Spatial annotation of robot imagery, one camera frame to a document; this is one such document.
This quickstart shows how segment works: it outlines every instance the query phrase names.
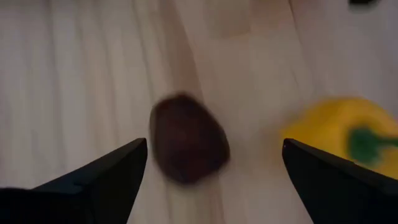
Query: dark brown round object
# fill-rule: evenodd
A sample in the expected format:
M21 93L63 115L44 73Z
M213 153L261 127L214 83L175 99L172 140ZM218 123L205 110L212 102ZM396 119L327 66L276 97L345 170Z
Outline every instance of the dark brown round object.
M180 184L194 184L229 160L222 127L204 106L184 94L154 106L150 135L161 171Z

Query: wooden floor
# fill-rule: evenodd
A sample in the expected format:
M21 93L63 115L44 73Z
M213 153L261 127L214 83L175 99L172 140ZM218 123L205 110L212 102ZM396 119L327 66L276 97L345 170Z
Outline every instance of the wooden floor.
M130 223L311 223L278 130L359 95L398 117L398 1L0 0L0 185L34 187L135 138L175 91L224 126L231 162L192 189L149 159Z

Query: dark object in corner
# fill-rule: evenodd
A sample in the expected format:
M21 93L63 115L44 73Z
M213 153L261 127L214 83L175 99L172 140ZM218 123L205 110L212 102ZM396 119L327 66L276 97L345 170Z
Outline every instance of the dark object in corner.
M350 6L371 6L379 0L349 0Z
M0 223L125 224L144 175L145 139L32 190L0 190Z
M398 181L285 139L282 157L314 224L398 223Z

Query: yellow bell pepper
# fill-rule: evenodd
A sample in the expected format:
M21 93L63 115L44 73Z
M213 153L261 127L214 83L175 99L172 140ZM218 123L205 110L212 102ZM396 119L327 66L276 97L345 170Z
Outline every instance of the yellow bell pepper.
M301 119L284 129L282 137L353 161L348 152L349 134L363 126L379 136L398 136L398 124L378 105L363 98L345 97L322 101L310 108ZM398 179L398 149L383 150L381 162L374 167L360 165Z

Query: wood grain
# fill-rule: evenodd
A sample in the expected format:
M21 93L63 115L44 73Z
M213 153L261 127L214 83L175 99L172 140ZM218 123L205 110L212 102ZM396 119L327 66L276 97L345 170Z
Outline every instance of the wood grain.
M359 95L398 116L398 4L332 0L0 1L0 186L34 187L148 136L187 91L225 128L231 162L183 189L149 156L129 223L311 223L279 129Z

